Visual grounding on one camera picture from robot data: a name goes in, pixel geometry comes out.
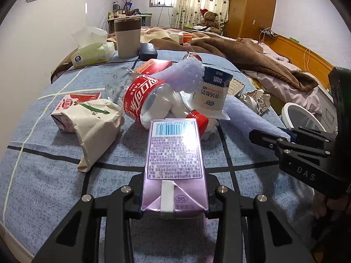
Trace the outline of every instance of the barcode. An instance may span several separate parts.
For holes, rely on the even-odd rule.
[[[190,122],[181,124],[158,123],[156,124],[156,135],[183,135],[185,130],[191,125]]]

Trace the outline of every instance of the bottle cap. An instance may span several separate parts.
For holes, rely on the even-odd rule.
[[[198,124],[198,128],[199,128],[199,134],[201,137],[207,128],[208,118],[196,110],[192,110],[186,118],[196,119],[196,123]]]

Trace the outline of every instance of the metal screw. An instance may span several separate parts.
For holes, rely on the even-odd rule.
[[[260,201],[260,202],[266,202],[267,201],[267,197],[265,195],[258,195],[257,196],[257,199]]]
[[[219,186],[217,188],[217,191],[220,192],[220,193],[227,193],[228,188],[226,186]]]
[[[82,196],[82,201],[83,202],[90,202],[91,199],[92,199],[92,196],[89,195],[89,194]]]
[[[129,187],[129,186],[123,186],[123,187],[121,188],[121,192],[122,192],[122,193],[129,193],[131,190],[132,190],[132,188]]]

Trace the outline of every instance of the plastic bottle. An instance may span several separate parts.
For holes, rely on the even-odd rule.
[[[154,119],[164,119],[175,104],[174,90],[162,80],[149,75],[140,75],[128,68],[118,68],[105,76],[105,91],[108,98],[119,104],[125,114],[140,122],[146,129]],[[177,109],[177,118],[196,118],[200,135],[206,130],[208,119],[185,106]]]

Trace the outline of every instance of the blanket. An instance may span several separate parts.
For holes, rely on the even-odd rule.
[[[289,70],[282,64],[264,55],[263,49],[251,39],[238,38],[236,41],[215,34],[192,32],[191,42],[180,45],[172,40],[170,32],[191,32],[187,30],[151,28],[142,33],[141,42],[150,42],[158,50],[211,53],[228,59],[240,70],[250,70],[273,76],[292,87],[308,92],[318,83],[310,76],[296,70]]]

